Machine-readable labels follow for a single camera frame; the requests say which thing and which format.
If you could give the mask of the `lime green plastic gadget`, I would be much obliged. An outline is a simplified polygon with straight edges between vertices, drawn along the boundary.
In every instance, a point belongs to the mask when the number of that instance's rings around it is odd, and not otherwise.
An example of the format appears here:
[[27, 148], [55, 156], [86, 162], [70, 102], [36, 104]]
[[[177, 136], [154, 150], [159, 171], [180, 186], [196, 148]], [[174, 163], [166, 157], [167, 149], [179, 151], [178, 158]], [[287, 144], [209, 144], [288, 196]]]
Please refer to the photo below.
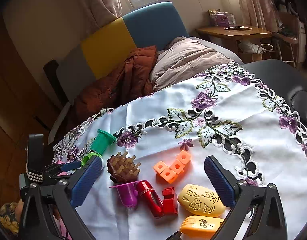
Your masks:
[[97, 156], [102, 158], [102, 155], [97, 153], [97, 152], [89, 152], [87, 154], [85, 154], [81, 160], [81, 166], [85, 166], [86, 163], [89, 161], [89, 159], [91, 159], [93, 156]]

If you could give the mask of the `yellow perforated oval case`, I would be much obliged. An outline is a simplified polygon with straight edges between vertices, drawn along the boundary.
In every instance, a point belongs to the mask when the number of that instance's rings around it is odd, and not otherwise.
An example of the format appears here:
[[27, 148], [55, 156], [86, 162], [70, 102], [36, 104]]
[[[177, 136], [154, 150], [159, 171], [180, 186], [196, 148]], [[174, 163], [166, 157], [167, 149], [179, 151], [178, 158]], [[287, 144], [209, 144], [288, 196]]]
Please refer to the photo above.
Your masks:
[[200, 185], [187, 184], [177, 200], [187, 211], [198, 216], [220, 217], [226, 210], [214, 190]]

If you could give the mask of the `teal green plastic cup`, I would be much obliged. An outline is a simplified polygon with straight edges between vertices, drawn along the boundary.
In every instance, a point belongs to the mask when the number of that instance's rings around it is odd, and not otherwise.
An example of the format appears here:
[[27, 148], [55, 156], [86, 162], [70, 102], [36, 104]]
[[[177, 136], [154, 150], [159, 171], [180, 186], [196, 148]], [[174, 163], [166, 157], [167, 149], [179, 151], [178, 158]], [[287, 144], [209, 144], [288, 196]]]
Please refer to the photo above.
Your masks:
[[95, 153], [103, 155], [106, 149], [111, 146], [117, 140], [117, 138], [101, 129], [98, 129], [97, 132], [98, 135], [92, 142], [90, 149]]

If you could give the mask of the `brown massage comb brush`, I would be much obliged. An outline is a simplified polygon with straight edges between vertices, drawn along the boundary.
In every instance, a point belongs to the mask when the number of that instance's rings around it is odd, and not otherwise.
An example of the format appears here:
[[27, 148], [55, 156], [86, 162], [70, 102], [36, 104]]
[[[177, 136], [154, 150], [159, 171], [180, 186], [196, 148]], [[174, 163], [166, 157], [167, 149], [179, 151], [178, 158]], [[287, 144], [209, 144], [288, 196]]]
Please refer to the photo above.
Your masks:
[[131, 183], [138, 180], [141, 163], [135, 163], [136, 156], [128, 157], [128, 152], [118, 152], [107, 160], [109, 178], [114, 184]]

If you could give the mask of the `purple plastic flanged cup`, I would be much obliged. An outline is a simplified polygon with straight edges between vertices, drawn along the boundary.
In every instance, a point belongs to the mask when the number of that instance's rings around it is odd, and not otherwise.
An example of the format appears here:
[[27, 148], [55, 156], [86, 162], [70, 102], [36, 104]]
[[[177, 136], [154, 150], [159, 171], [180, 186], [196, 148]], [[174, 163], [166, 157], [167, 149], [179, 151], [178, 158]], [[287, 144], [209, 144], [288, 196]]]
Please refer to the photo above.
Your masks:
[[111, 186], [111, 189], [116, 189], [119, 199], [123, 206], [127, 208], [136, 208], [138, 205], [138, 191], [136, 189], [139, 181], [124, 183]]

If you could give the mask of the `orange plastic comb clip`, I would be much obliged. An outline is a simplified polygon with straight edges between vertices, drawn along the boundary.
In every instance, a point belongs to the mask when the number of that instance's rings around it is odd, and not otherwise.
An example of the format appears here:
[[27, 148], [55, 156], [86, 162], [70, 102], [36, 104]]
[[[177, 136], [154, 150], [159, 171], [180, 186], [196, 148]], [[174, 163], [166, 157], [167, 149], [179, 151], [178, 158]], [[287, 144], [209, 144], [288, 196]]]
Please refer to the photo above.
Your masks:
[[222, 218], [189, 216], [181, 224], [180, 232], [192, 238], [210, 239], [223, 222]]

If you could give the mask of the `orange connected cube blocks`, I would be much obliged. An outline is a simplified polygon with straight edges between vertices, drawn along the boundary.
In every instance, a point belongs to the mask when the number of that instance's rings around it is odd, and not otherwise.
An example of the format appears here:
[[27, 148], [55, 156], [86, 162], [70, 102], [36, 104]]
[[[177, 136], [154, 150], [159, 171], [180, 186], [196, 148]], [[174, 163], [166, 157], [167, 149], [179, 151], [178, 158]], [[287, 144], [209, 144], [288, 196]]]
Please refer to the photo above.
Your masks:
[[168, 166], [163, 161], [159, 161], [152, 168], [167, 183], [172, 184], [180, 174], [185, 171], [186, 166], [192, 159], [192, 155], [182, 150], [175, 158], [174, 162]]

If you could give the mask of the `red metallic cylinder toy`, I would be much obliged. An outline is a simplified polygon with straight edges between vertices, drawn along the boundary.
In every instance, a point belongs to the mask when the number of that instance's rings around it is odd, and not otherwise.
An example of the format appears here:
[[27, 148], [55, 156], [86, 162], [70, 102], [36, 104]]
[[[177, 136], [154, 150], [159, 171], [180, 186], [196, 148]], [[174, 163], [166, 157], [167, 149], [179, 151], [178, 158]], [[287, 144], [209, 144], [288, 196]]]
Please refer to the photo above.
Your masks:
[[147, 180], [141, 180], [136, 184], [136, 190], [145, 205], [155, 218], [163, 216], [177, 216], [179, 208], [177, 204], [177, 194], [175, 188], [166, 187], [162, 191], [161, 199], [153, 186]]

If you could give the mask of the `white embroidered floral tablecloth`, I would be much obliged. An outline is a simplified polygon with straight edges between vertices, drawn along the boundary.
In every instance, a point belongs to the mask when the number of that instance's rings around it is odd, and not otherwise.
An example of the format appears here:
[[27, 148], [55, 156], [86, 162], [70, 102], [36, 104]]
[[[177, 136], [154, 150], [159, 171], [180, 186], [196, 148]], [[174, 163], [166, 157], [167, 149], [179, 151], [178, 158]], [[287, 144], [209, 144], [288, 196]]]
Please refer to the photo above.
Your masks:
[[213, 155], [238, 179], [277, 185], [289, 239], [298, 237], [307, 222], [307, 126], [282, 96], [243, 66], [213, 67], [114, 110], [102, 109], [54, 146], [53, 161], [82, 159], [98, 129], [117, 138], [104, 156], [135, 155], [139, 178], [157, 192], [167, 182], [152, 167], [159, 161], [172, 164], [182, 150], [192, 159], [175, 180], [176, 191], [187, 184], [211, 188], [204, 160]]

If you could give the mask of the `rust brown quilted jacket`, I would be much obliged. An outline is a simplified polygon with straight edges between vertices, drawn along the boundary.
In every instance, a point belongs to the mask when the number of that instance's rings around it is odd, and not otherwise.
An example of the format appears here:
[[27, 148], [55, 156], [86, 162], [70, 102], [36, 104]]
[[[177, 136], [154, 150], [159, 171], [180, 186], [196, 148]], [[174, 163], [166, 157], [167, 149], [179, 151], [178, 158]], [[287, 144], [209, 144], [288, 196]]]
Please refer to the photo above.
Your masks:
[[103, 108], [117, 108], [152, 94], [154, 89], [149, 76], [157, 58], [156, 46], [131, 52], [121, 66], [87, 86], [76, 97], [74, 107], [77, 119], [83, 121]]

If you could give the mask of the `black round table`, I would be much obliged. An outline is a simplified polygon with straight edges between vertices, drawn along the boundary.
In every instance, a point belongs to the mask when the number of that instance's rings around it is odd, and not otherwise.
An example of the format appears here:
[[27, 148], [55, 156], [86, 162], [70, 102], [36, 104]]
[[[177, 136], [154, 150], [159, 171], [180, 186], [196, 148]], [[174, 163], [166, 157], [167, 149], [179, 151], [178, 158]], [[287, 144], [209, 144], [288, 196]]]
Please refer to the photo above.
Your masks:
[[244, 67], [282, 96], [307, 126], [307, 79], [298, 70], [277, 59], [247, 63]]

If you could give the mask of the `beige pink quilted blanket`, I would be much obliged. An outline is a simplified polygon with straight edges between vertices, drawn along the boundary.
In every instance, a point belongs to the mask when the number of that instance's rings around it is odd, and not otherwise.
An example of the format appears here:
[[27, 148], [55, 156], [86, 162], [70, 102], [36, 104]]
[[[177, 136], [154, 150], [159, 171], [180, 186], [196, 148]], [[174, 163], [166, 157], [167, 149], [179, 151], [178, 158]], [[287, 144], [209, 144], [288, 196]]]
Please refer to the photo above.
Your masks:
[[158, 53], [150, 81], [154, 91], [164, 89], [207, 70], [233, 62], [229, 56], [196, 38], [177, 37]]

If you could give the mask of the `wooden side table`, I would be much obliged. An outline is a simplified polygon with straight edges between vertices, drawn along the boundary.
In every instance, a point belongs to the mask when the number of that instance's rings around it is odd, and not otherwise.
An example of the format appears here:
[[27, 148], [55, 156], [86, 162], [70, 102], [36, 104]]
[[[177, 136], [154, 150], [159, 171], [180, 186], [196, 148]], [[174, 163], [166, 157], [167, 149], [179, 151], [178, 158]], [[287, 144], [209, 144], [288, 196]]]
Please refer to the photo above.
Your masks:
[[211, 40], [212, 38], [221, 39], [223, 46], [241, 56], [244, 63], [260, 61], [262, 56], [243, 52], [238, 46], [240, 42], [250, 41], [260, 45], [262, 38], [272, 37], [270, 31], [256, 27], [249, 27], [247, 30], [226, 30], [224, 27], [200, 27], [196, 29], [196, 32], [205, 40]]

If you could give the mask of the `pink curtain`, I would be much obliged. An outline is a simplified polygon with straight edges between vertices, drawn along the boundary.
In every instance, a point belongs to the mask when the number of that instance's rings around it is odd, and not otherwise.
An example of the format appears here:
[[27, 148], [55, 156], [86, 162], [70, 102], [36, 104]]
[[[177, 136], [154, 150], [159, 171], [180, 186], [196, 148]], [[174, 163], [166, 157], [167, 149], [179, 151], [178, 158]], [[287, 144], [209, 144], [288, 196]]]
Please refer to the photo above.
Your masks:
[[92, 34], [122, 15], [120, 0], [79, 0], [86, 17], [87, 31]]

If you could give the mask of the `purple box on table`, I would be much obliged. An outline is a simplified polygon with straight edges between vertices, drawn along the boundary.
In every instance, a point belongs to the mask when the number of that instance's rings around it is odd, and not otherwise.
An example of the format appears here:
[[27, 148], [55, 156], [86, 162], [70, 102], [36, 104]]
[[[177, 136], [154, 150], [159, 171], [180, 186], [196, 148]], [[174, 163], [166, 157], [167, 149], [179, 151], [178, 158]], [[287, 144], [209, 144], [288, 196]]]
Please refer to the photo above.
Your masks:
[[236, 19], [232, 13], [222, 12], [220, 9], [211, 9], [208, 13], [212, 26], [231, 27], [236, 24]]

